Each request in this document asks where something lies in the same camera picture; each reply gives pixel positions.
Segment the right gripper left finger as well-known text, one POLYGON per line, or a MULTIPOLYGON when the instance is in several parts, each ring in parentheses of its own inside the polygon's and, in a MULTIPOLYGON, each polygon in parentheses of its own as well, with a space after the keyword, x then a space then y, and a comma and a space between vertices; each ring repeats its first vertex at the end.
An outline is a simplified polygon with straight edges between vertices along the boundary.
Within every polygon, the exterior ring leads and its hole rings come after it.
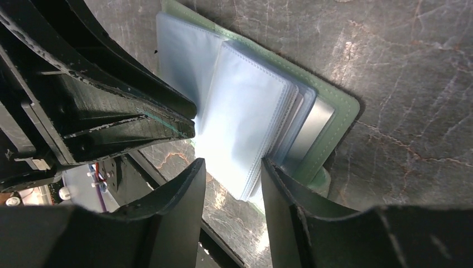
POLYGON ((195 267, 205 195, 205 160, 112 213, 115 257, 132 267, 195 267))

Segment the green card holder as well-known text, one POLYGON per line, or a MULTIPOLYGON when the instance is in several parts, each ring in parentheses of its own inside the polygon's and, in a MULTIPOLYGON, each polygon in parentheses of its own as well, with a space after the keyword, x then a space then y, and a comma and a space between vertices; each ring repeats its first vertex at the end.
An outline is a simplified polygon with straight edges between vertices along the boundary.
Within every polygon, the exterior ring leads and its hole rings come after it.
POLYGON ((324 162, 360 110, 344 91, 176 1, 156 16, 160 77, 195 103, 195 153, 235 199, 262 205, 260 161, 327 196, 324 162))

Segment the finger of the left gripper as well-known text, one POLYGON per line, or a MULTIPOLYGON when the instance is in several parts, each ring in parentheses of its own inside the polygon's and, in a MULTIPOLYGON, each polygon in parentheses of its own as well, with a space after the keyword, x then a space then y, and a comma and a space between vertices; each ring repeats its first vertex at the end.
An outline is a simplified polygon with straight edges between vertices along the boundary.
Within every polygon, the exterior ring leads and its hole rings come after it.
POLYGON ((1 157, 102 161, 194 135, 192 119, 75 51, 33 7, 1 8, 1 157))
POLYGON ((193 119, 196 106, 118 45, 84 1, 27 1, 88 62, 138 88, 155 101, 193 119))

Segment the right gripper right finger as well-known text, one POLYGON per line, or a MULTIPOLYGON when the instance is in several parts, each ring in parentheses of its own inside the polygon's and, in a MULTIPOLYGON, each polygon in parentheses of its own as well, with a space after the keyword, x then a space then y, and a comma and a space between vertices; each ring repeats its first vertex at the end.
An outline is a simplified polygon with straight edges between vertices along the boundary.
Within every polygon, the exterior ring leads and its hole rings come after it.
POLYGON ((261 183, 273 267, 315 267, 306 217, 356 211, 302 185, 268 158, 261 160, 261 183))

